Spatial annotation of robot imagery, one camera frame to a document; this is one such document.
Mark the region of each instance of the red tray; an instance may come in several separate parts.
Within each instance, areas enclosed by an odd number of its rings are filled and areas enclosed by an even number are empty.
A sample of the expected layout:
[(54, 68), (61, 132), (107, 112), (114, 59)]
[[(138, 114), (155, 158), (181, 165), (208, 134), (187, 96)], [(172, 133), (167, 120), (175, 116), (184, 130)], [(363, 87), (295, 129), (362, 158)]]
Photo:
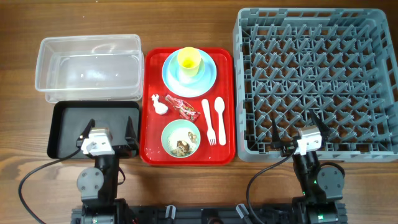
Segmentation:
[[(172, 93), (163, 83), (162, 67), (166, 58), (179, 48), (159, 48), (151, 50), (145, 59), (144, 96), (142, 98), (142, 121), (140, 155), (143, 161), (156, 166), (219, 166), (229, 163), (235, 156), (235, 113), (234, 113), (234, 88), (233, 88), (233, 61), (231, 55), (220, 48), (203, 48), (213, 58), (217, 67), (217, 78), (213, 87), (202, 96), (195, 98), (183, 98)], [(151, 96), (159, 94), (160, 102), (169, 107), (165, 115), (155, 113)], [(169, 94), (172, 97), (183, 99), (190, 103), (201, 115), (195, 121), (198, 127), (201, 141), (197, 151), (186, 158), (175, 158), (167, 154), (162, 147), (160, 137), (163, 129), (171, 121), (181, 119), (164, 99)], [(224, 125), (227, 143), (225, 146), (219, 144), (210, 146), (207, 139), (207, 125), (202, 99), (208, 99), (210, 104), (211, 123), (217, 135), (218, 141), (218, 115), (214, 109), (217, 96), (222, 97), (225, 102)]]

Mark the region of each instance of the spoon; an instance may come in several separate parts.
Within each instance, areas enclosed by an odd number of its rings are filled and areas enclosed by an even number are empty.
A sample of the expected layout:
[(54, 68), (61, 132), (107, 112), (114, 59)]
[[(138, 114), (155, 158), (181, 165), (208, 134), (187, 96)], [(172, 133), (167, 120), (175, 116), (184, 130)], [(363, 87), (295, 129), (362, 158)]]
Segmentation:
[(225, 110), (225, 104), (221, 97), (217, 97), (214, 102), (214, 109), (218, 113), (218, 142), (220, 145), (224, 146), (226, 144), (223, 111)]

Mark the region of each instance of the fork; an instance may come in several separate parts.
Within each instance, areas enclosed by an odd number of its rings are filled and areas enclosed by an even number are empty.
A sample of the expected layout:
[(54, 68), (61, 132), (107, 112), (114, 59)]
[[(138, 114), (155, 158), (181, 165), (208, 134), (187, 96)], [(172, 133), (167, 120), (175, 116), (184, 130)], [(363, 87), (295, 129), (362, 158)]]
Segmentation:
[(211, 146), (217, 144), (216, 141), (216, 132), (214, 131), (213, 127), (211, 126), (211, 117), (210, 117), (210, 106), (209, 101), (203, 99), (201, 101), (201, 107), (203, 108), (203, 112), (205, 113), (206, 123), (207, 123), (207, 138), (209, 139), (209, 143)]

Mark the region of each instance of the candy wrapper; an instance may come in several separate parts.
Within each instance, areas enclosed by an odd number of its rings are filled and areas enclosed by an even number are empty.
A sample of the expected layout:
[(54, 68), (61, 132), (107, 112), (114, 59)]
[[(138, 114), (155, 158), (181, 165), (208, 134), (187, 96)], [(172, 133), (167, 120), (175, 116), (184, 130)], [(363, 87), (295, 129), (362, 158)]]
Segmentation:
[(195, 120), (200, 115), (199, 111), (196, 111), (189, 103), (184, 100), (174, 98), (170, 95), (167, 95), (165, 99), (173, 106), (174, 109), (176, 109), (180, 113), (180, 117), (182, 119), (195, 122)]

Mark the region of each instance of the gray dish rack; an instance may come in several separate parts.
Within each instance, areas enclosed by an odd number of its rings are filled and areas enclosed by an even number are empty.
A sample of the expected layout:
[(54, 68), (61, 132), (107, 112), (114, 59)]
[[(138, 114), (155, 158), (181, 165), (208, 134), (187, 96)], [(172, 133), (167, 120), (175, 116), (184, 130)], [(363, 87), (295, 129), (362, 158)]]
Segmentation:
[(319, 159), (398, 159), (398, 68), (379, 9), (241, 9), (233, 30), (238, 156), (278, 161), (282, 139), (311, 125), (332, 134)]

